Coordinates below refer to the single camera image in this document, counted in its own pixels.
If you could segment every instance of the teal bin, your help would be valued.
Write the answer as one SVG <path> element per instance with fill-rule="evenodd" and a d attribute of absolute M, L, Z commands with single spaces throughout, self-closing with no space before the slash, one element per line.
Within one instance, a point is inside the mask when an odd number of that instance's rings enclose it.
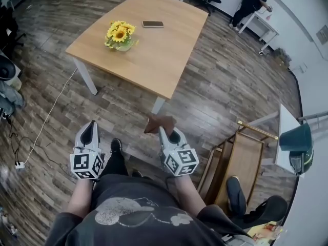
<path fill-rule="evenodd" d="M 279 145 L 284 151 L 306 152 L 312 147 L 312 136 L 309 124 L 284 132 L 279 137 Z"/>

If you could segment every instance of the white cable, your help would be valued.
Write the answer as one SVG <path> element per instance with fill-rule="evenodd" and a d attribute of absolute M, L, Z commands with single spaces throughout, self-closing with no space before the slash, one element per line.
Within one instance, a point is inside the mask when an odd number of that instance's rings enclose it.
<path fill-rule="evenodd" d="M 57 100 L 59 99 L 60 95 L 63 93 L 63 91 L 64 91 L 64 89 L 65 89 L 65 86 L 67 85 L 68 81 L 72 78 L 72 76 L 74 75 L 74 73 L 76 72 L 76 70 L 77 70 L 77 68 L 75 68 L 73 74 L 72 74 L 72 75 L 70 76 L 70 78 L 66 81 L 66 83 L 65 83 L 65 85 L 64 85 L 64 87 L 63 87 L 63 89 L 61 90 L 61 92 L 59 93 L 58 97 L 56 98 L 56 101 L 55 101 L 55 103 L 53 104 L 53 106 L 52 106 L 52 108 L 51 108 L 51 110 L 50 110 L 48 116 L 46 117 L 45 122 L 43 122 L 43 125 L 42 125 L 42 127 L 41 127 L 41 130 L 40 130 L 40 132 L 39 132 L 39 134 L 38 134 L 38 136 L 36 137 L 36 140 L 35 140 L 35 142 L 34 142 L 33 148 L 32 148 L 32 150 L 30 151 L 30 154 L 28 155 L 28 157 L 27 157 L 27 159 L 25 160 L 24 164 L 29 160 L 31 153 L 32 153 L 32 151 L 33 151 L 34 148 L 35 148 L 35 144 L 36 144 L 36 142 L 37 142 L 37 139 L 40 137 L 41 131 L 42 131 L 44 125 L 46 124 L 47 119 L 48 119 L 48 117 L 49 117 L 51 111 L 52 111 L 53 108 L 55 107 L 55 105 L 56 105 L 56 103 L 57 103 Z"/>

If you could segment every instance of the black pants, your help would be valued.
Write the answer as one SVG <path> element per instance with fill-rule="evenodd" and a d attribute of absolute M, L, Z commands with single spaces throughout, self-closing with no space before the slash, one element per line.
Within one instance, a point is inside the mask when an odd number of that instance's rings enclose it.
<path fill-rule="evenodd" d="M 255 12 L 253 5 L 241 5 L 240 9 L 235 13 L 234 17 L 232 18 L 232 25 L 236 27 L 239 22 L 246 16 Z"/>
<path fill-rule="evenodd" d="M 112 153 L 112 156 L 108 160 L 106 167 L 100 175 L 100 178 L 107 174 L 119 174 L 129 176 L 122 153 L 118 151 Z"/>

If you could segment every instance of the person's arm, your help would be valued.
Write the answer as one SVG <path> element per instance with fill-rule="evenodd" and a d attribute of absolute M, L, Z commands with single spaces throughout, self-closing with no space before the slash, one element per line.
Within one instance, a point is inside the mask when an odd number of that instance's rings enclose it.
<path fill-rule="evenodd" d="M 84 218 L 90 212 L 92 181 L 79 179 L 65 212 Z"/>
<path fill-rule="evenodd" d="M 182 209 L 196 217 L 206 205 L 198 194 L 190 176 L 176 177 L 174 180 Z"/>
<path fill-rule="evenodd" d="M 272 12 L 271 8 L 268 6 L 268 4 L 262 0 L 260 0 L 260 3 L 262 6 L 264 6 L 269 12 Z"/>

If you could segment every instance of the white shoe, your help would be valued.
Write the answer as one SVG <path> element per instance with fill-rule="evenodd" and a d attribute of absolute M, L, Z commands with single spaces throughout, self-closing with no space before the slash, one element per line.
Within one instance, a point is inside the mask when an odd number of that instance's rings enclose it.
<path fill-rule="evenodd" d="M 229 27 L 230 27 L 231 29 L 235 30 L 236 32 L 239 32 L 239 30 L 240 30 L 238 27 L 234 27 L 234 26 L 232 25 L 232 23 L 229 24 Z"/>

